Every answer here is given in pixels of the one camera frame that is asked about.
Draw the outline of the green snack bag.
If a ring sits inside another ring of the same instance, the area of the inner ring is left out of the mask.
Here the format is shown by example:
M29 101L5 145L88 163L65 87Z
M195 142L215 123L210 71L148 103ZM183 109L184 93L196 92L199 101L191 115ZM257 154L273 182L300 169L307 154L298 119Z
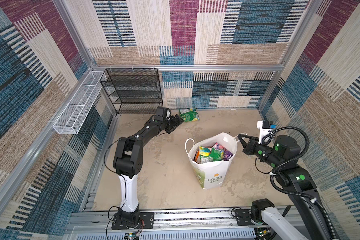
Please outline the green snack bag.
M205 164L209 162L219 162L223 160L224 151L215 150L213 148L199 147L200 151L200 164Z
M200 120L197 108L180 109L179 114L185 122L195 122Z

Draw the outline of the purple berries candy bag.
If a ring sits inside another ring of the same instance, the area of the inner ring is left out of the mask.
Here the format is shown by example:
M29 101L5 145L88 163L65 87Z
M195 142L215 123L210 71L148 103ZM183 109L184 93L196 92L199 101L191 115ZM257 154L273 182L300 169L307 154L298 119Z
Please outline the purple berries candy bag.
M233 154L230 151L224 149L224 156L223 156L224 161L229 161L232 158L232 156Z

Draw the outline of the teal snack bag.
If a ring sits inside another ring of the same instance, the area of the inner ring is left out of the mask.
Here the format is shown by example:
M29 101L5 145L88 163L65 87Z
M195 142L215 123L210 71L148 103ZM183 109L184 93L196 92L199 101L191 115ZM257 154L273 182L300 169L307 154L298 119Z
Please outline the teal snack bag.
M215 149L215 150L223 150L223 151L225 150L225 148L222 145L220 145L219 143L215 143L212 146L212 148Z

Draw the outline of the orange snack bag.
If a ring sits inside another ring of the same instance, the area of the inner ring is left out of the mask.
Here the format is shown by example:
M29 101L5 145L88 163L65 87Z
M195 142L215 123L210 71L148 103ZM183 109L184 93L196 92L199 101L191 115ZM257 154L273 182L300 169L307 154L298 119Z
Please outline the orange snack bag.
M201 159L200 159L200 151L197 150L195 156L194 156L194 162L197 163L197 164L200 164L201 163Z

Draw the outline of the white paper bag with print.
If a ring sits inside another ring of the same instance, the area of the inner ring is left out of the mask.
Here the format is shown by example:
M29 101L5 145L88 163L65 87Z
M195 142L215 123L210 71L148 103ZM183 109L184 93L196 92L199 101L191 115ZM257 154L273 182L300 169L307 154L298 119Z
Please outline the white paper bag with print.
M233 154L229 161L222 160L219 162L209 162L205 164L197 164L194 162L194 156L200 146L212 148L215 143L219 143ZM231 166L231 163L237 153L238 143L239 141L236 137L232 137L227 133L220 133L198 143L196 143L193 139L186 140L185 151L202 189L208 190L223 185L223 181L227 176L229 167Z

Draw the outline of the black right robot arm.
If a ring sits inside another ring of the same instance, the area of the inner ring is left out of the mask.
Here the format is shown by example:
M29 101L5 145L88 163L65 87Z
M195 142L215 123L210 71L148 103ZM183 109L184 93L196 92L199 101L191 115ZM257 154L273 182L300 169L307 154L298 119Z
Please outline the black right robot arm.
M261 121L258 128L259 137L244 133L238 135L243 152L248 156L256 156L258 161L272 167L267 173L271 185L278 192L289 196L313 240L337 240L339 235L322 204L316 183L310 173L298 165L298 160L309 150L308 135L297 127L273 128L271 121ZM271 138L284 130L300 133L305 146L301 148L293 137L279 135L274 146L270 147Z

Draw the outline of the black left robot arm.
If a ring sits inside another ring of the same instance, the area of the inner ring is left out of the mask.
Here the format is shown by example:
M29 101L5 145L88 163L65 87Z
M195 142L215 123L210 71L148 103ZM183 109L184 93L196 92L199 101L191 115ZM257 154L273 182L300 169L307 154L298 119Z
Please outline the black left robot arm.
M143 167L145 145L153 138L172 133L184 120L179 115L172 115L168 108L157 107L144 126L129 137L121 137L113 161L113 168L121 182L122 201L117 212L117 221L132 226L140 222L140 203L137 196L138 174Z

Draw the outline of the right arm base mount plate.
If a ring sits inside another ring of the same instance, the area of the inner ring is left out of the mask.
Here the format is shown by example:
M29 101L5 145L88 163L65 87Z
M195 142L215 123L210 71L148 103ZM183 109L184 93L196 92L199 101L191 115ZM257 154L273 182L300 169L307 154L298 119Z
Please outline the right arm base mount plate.
M244 209L240 207L234 207L231 209L231 215L237 221L238 226L260 226L266 225L262 221L262 211L264 209L255 208L254 214L251 209Z

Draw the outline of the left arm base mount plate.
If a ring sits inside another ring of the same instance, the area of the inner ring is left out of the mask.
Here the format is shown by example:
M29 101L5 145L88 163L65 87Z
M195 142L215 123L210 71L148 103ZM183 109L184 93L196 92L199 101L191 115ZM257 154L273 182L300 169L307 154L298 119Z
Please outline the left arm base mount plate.
M154 226L155 213L141 212L141 213L127 213L125 211L118 211L112 220L112 230L137 230L139 228L152 229Z

